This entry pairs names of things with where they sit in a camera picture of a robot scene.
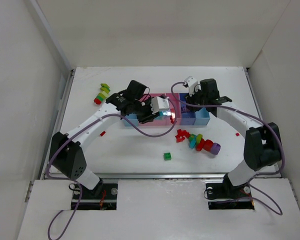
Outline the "red lego plate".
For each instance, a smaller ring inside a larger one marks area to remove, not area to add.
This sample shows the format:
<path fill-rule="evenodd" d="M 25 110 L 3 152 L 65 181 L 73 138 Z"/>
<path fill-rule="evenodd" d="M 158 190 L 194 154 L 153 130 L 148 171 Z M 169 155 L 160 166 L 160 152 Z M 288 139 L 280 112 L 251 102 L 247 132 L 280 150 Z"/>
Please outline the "red lego plate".
<path fill-rule="evenodd" d="M 175 112 L 171 112 L 169 120 L 171 124 L 175 124 L 178 121 L 177 114 Z"/>

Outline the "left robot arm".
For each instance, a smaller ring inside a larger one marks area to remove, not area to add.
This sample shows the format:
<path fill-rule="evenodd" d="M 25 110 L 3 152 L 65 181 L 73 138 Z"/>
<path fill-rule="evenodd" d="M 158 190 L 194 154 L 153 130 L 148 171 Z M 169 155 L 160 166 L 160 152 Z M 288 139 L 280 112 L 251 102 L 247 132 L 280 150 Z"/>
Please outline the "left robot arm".
<path fill-rule="evenodd" d="M 170 108 L 168 99 L 163 95 L 149 96 L 142 101 L 146 89 L 144 84 L 131 80 L 126 89 L 111 94 L 91 117 L 76 128 L 67 133 L 55 133 L 51 139 L 49 166 L 97 197 L 102 191 L 103 180 L 88 168 L 84 152 L 102 132 L 125 116 L 134 114 L 138 122 L 144 124 Z"/>

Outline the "purple lego plate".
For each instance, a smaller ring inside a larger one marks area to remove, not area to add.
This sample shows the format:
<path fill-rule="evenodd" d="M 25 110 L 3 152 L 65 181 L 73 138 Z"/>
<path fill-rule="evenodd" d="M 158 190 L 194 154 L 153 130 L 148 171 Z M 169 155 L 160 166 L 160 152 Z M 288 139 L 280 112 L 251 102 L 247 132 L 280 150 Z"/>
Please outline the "purple lego plate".
<path fill-rule="evenodd" d="M 190 112 L 190 110 L 188 109 L 188 107 L 186 105 L 181 105 L 180 106 L 180 110 L 181 110 L 181 113 L 187 113 L 187 112 Z"/>

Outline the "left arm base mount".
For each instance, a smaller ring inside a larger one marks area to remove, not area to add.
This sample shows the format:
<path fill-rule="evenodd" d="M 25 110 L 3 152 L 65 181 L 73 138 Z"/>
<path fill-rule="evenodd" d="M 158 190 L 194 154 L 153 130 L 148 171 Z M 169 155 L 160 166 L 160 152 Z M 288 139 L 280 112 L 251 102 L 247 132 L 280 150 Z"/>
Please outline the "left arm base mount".
<path fill-rule="evenodd" d="M 94 196 L 87 188 L 82 187 L 82 197 L 77 210 L 112 211 L 117 209 L 118 184 L 104 183 L 99 195 Z"/>

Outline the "teal lego brick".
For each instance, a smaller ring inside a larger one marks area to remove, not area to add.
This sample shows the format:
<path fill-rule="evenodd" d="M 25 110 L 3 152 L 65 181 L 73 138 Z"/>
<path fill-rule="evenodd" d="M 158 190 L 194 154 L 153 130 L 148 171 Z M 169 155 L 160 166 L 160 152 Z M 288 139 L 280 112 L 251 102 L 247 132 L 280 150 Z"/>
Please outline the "teal lego brick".
<path fill-rule="evenodd" d="M 159 116 L 162 118 L 170 117 L 171 115 L 172 115 L 172 113 L 170 111 L 160 111 L 159 112 Z"/>

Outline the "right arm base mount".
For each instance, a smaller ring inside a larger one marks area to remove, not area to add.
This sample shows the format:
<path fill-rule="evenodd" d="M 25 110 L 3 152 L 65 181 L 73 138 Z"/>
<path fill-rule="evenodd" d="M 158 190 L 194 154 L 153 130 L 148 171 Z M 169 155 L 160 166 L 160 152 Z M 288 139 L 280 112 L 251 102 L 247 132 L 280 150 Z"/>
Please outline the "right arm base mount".
<path fill-rule="evenodd" d="M 251 188 L 248 185 L 226 190 L 221 182 L 205 184 L 204 197 L 209 210 L 254 210 Z"/>

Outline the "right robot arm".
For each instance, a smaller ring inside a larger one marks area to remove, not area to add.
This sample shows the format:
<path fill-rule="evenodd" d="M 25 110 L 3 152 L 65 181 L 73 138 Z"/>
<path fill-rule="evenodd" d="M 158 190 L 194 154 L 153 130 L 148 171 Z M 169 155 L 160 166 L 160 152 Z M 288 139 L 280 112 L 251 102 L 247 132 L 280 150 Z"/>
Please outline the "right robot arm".
<path fill-rule="evenodd" d="M 271 122 L 238 109 L 232 99 L 220 96 L 215 79 L 198 81 L 188 77 L 183 84 L 188 89 L 185 104 L 190 110 L 205 108 L 216 118 L 233 127 L 244 138 L 243 160 L 226 173 L 222 184 L 214 187 L 217 199 L 236 199 L 249 181 L 265 167 L 282 160 L 282 144 L 279 127 Z"/>

